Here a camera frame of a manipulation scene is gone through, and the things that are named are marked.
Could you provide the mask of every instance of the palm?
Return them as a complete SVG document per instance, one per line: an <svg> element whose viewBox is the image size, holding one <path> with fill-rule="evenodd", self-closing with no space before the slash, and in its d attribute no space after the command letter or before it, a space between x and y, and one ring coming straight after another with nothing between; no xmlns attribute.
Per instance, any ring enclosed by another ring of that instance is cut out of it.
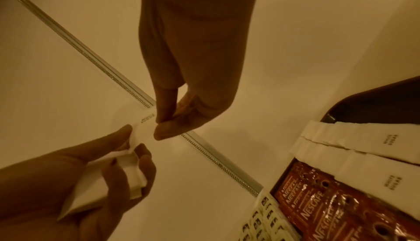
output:
<svg viewBox="0 0 420 241"><path fill-rule="evenodd" d="M110 152L121 146L130 132L131 128L119 136L115 135L116 139L120 139L122 142L106 142L106 146L108 146L106 151ZM69 215L57 221L65 197L82 175L86 163L92 160L89 159L89 155L85 155L86 152L93 150L94 158L100 156L98 151L95 151L99 140L63 149L0 170L0 235L2 240L83 241L106 240L108 238L121 218L117 216L110 222L102 220L100 223L105 224L105 228L110 227L110 232L103 234L101 231L103 227L98 226L98 217L104 217L103 208ZM143 147L141 148L142 152L149 153ZM149 178L152 178L152 181L149 181L150 185L147 186L147 189L145 188L147 191L144 192L145 195L153 183L154 174L151 176L149 173ZM139 201L138 199L130 201L131 203L127 202L128 205L123 207L122 213Z"/></svg>

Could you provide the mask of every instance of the perforated metal strip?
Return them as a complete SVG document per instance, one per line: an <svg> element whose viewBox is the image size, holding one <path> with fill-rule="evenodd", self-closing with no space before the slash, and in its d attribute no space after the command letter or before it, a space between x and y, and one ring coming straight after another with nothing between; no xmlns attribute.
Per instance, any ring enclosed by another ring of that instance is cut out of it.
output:
<svg viewBox="0 0 420 241"><path fill-rule="evenodd" d="M85 56L90 62L92 62L97 68L99 68L105 75L116 82L121 88L133 96L137 101L143 104L145 107L150 108L156 104L150 96L133 84L130 80L124 77L120 72L114 69L109 63L104 61L100 56L90 50L85 44L79 41L55 20L33 4L30 0L18 0L28 10L30 10L36 17L43 21L65 41L67 41L72 47L78 52ZM257 196L262 190L262 186L255 181L252 177L241 170L237 165L232 163L224 155L214 149L209 143L203 138L197 135L195 132L190 131L181 135L186 141L188 141L194 148L196 148L202 155L207 157L210 161L216 164L221 170L232 177L237 183L245 188L253 196Z"/></svg>

